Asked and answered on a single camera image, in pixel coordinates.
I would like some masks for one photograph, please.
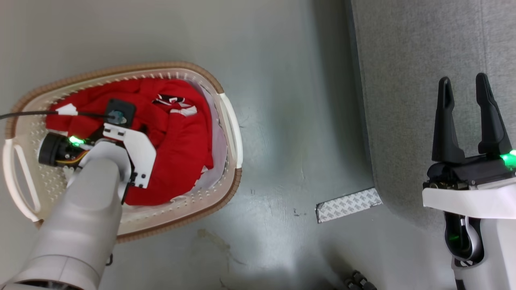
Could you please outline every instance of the laundry basket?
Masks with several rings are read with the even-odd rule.
[[[228,154],[221,179],[210,189],[190,192],[160,206],[124,207],[118,230],[119,243],[196,221],[221,209],[235,195],[242,172],[242,140],[235,112],[220,83],[205,69],[188,62],[115,67],[62,79],[37,88],[21,98],[12,109],[12,112],[47,110],[71,93],[135,78],[177,78],[204,88],[214,98],[219,124],[228,145]],[[39,144],[48,133],[45,117],[11,118],[7,121],[5,132],[3,166],[9,193],[20,211],[40,227],[67,185],[62,168],[38,163]],[[15,170],[15,154],[21,167],[18,171]],[[26,181],[27,192],[21,190],[19,182],[22,180]]]

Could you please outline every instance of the white cloth liner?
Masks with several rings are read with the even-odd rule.
[[[212,113],[212,154],[213,154],[213,168],[204,172],[195,186],[187,192],[197,192],[198,190],[208,189],[214,186],[224,173],[225,161],[228,158],[228,144],[224,136],[224,131],[219,124],[219,113],[215,108],[215,100],[213,96],[208,93],[203,87],[198,84],[190,83],[198,92],[202,93],[209,105],[209,110]]]

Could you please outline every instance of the gray carpet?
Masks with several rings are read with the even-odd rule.
[[[376,187],[396,215],[442,232],[422,206],[439,79],[451,79],[459,146],[477,154],[475,75],[489,76],[516,144],[516,2],[352,0]]]

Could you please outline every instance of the white bracket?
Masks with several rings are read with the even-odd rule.
[[[516,219],[516,184],[475,190],[425,188],[423,206],[474,218]]]
[[[135,186],[147,188],[156,160],[156,149],[147,135],[109,123],[104,123],[103,134],[105,137],[123,141],[134,164],[134,172],[137,173],[134,180]]]

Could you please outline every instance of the gray floor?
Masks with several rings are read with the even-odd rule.
[[[373,185],[342,1],[0,6],[2,112],[62,77],[187,60],[219,79],[240,121],[237,195],[196,223],[117,245],[101,289],[332,289],[351,268],[379,289],[453,288],[441,238],[384,206],[316,223],[316,203]],[[0,281],[21,267],[36,234],[4,184],[2,193]]]

